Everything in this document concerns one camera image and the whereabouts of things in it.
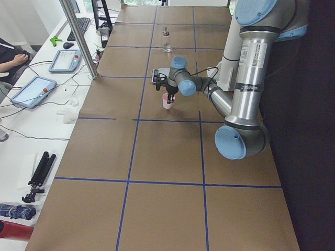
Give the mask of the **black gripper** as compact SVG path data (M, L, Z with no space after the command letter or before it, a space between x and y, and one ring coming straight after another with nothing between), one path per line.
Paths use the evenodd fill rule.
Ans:
M166 91L169 96L169 104L174 102L174 95L177 93L177 86L171 86L170 84L167 84Z

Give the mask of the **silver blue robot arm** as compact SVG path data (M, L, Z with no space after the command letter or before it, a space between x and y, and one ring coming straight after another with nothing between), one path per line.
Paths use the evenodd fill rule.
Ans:
M258 113L271 47L275 41L306 34L309 5L309 1L238 1L217 73L194 76L185 58L176 56L168 76L158 78L156 87L166 88L169 102L176 93L207 96L225 119L215 134L216 148L225 158L259 154L269 143Z

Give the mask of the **seated person's hand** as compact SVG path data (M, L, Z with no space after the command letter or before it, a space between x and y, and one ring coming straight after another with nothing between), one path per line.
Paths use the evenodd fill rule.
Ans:
M29 55L27 54L17 54L13 58L13 64L15 66L24 64L29 59Z

